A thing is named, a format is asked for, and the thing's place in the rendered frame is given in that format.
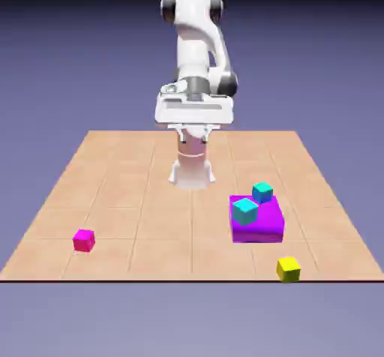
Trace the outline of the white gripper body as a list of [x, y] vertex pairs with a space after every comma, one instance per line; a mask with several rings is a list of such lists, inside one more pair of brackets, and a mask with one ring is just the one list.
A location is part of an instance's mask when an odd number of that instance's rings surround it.
[[186, 94], [159, 94], [154, 119], [161, 125], [230, 125], [234, 102], [231, 97], [202, 95], [202, 100], [187, 100]]

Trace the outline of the large purple box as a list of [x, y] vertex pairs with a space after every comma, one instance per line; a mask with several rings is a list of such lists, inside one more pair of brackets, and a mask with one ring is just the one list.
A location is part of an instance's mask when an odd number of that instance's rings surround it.
[[[257, 219], [245, 226], [233, 218], [233, 204], [243, 199], [249, 199], [259, 206]], [[283, 241], [285, 220], [275, 195], [271, 200], [262, 204], [259, 204], [252, 196], [230, 195], [229, 222], [232, 240], [235, 243], [278, 243]]]

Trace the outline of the small pink cube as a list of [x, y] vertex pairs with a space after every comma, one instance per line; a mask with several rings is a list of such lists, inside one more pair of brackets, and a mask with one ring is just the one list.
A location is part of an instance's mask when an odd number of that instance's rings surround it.
[[95, 233], [90, 229], [79, 229], [73, 237], [75, 251], [90, 252], [95, 245]]

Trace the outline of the small cyan cube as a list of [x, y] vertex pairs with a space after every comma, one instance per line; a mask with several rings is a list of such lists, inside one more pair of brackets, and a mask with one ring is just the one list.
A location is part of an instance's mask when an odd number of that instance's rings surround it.
[[238, 199], [232, 204], [232, 219], [242, 226], [251, 224], [257, 220], [258, 208], [250, 198]]
[[252, 187], [252, 198], [258, 203], [263, 204], [272, 200], [274, 195], [273, 187], [265, 182], [259, 182]]

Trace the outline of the small yellow cube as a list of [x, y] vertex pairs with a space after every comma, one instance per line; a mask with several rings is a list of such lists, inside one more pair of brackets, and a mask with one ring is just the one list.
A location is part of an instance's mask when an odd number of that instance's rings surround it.
[[300, 280], [301, 266], [295, 257], [283, 257], [277, 261], [277, 276], [282, 283], [295, 283]]

